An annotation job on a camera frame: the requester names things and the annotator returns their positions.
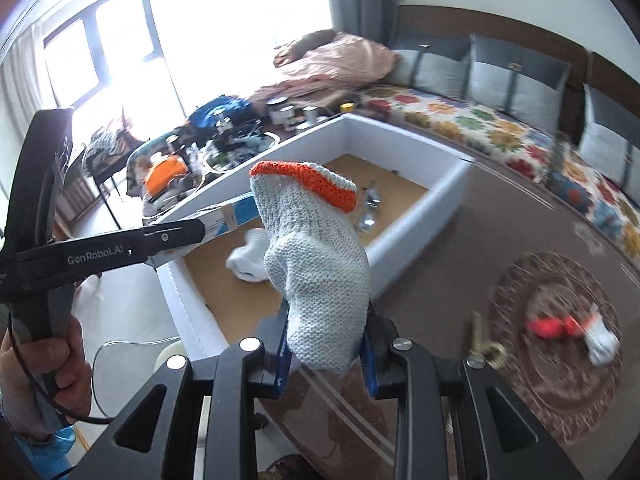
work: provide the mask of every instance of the white line stripe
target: white line stripe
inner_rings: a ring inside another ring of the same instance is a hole
[[[526,187],[521,186],[517,182],[511,180],[510,178],[505,177],[503,174],[501,174],[501,173],[499,173],[499,172],[497,172],[495,170],[492,170],[492,168],[489,168],[488,166],[485,166],[484,164],[481,164],[480,162],[476,162],[476,166],[478,168],[480,168],[481,170],[485,170],[486,172],[491,173],[493,176],[496,176],[496,177],[500,178],[501,180],[505,181],[507,184],[511,184],[513,187],[515,187],[516,189],[520,190],[524,194],[529,195],[533,200],[537,200],[543,206],[548,207],[549,209],[553,210],[554,206],[553,206],[552,203],[547,202],[546,200],[540,198],[538,195],[536,195],[534,192],[530,191]]]
[[[623,264],[620,264],[620,268],[624,271],[624,273],[629,277],[629,279],[634,282],[634,285],[637,288],[640,288],[640,282],[636,280],[636,277],[631,273],[629,269],[627,269]]]
[[[334,413],[340,418],[340,420],[343,421],[347,426],[349,426],[351,428],[351,431],[353,431],[353,433],[359,436],[362,439],[362,441],[365,444],[367,444],[367,446],[369,446],[373,451],[376,452],[377,455],[380,456],[382,460],[384,460],[390,466],[393,466],[394,461],[391,458],[389,458],[389,456],[387,456],[378,446],[376,446],[367,435],[362,433],[360,429],[356,425],[354,425],[354,423],[351,422],[347,418],[347,416],[345,416],[344,413],[337,408],[337,406],[334,403],[331,402],[329,397],[326,396],[326,394],[320,389],[320,387],[311,379],[311,377],[309,377],[309,375],[302,368],[300,368],[299,372],[305,378],[306,382],[309,383],[309,385],[313,388],[313,390],[322,398],[322,400],[324,400],[324,402],[326,402],[329,408],[331,408],[334,411]]]
[[[367,428],[373,435],[376,436],[376,438],[385,446],[387,446],[391,451],[393,451],[394,453],[396,452],[396,446],[394,446],[391,442],[389,442],[378,430],[376,430],[376,428],[374,428],[372,425],[370,425],[366,419],[364,419],[363,416],[361,416],[357,410],[351,406],[347,400],[341,396],[341,394],[338,393],[338,391],[331,385],[331,383],[329,381],[326,380],[326,378],[324,378],[324,376],[322,376],[321,373],[319,373],[317,370],[311,370],[313,372],[313,374],[320,379],[320,382],[322,384],[324,384],[324,386],[326,387],[327,390],[329,390],[332,395],[338,399],[338,402],[340,402],[341,405],[343,405],[348,411],[349,413],[351,413],[351,415],[353,415],[356,420],[362,424],[365,428]]]

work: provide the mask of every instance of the triangular cutout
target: triangular cutout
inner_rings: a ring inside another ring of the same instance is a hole
[[[538,441],[536,434],[511,403],[504,398],[500,390],[487,388],[486,396],[494,416],[495,428],[498,431],[500,448],[503,452],[512,453],[532,446]]]
[[[156,432],[166,386],[157,384],[140,402],[135,412],[115,435],[116,444],[140,453],[148,453]]]

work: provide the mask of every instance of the metal screw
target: metal screw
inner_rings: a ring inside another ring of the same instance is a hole
[[[166,361],[166,365],[171,370],[179,370],[187,364],[187,358],[184,355],[172,355]]]
[[[482,368],[484,368],[484,365],[486,364],[486,361],[481,355],[470,355],[466,358],[466,364],[468,364],[469,367],[473,368],[474,370],[482,370]]]
[[[245,337],[240,342],[240,348],[245,352],[253,352],[260,348],[260,340],[257,337]]]
[[[393,346],[396,350],[404,351],[411,348],[412,343],[410,339],[407,339],[405,337],[396,337],[394,339]]]

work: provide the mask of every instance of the gray cushion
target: gray cushion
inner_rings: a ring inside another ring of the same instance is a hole
[[[389,83],[462,99],[470,60],[470,41],[426,34],[399,34],[391,48],[400,54]]]
[[[473,35],[466,97],[553,135],[569,69],[534,50]]]
[[[585,85],[584,90],[584,131],[578,152],[640,203],[640,119],[595,88]]]

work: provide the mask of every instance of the window frame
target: window frame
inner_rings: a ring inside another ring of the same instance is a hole
[[[102,4],[108,2],[109,0],[97,0],[91,5],[85,7],[83,10],[73,15],[71,18],[66,20],[66,22],[62,23],[60,26],[55,28],[52,33],[48,34],[44,38],[44,48],[61,32],[63,32],[67,27],[73,25],[78,20],[82,20],[84,22],[84,33],[86,36],[87,44],[89,46],[89,53],[91,54],[91,60],[94,64],[94,70],[98,77],[98,84],[91,88],[84,95],[80,96],[73,102],[70,106],[72,108],[78,109],[83,104],[85,104],[89,99],[94,97],[100,91],[107,89],[113,82],[113,75],[110,73],[109,66],[107,64],[106,57],[104,55],[104,49],[102,47],[102,40],[100,38],[100,33],[98,31],[98,21],[96,19],[95,12]],[[151,38],[151,43],[153,46],[153,50],[151,53],[147,54],[142,59],[142,63],[146,63],[152,61],[154,59],[162,58],[164,60],[164,52],[162,51],[162,45],[160,45],[160,39],[158,37],[158,31],[156,29],[156,22],[154,20],[154,14],[151,9],[151,1],[150,0],[142,0],[142,6],[145,13],[145,21],[146,27],[149,32],[149,37]],[[174,80],[171,76],[171,71],[167,66],[167,73],[169,75],[169,79],[171,81],[172,89],[174,91],[175,97],[178,100],[178,104],[180,106],[180,110],[182,111],[183,116],[186,118],[187,115],[184,111],[184,106],[182,106],[182,101],[180,100],[180,96],[178,95],[177,89],[175,88]],[[51,89],[53,90],[53,95],[56,100],[56,105],[61,106],[60,100],[56,94],[55,88],[53,87],[53,81],[49,81],[51,84]]]

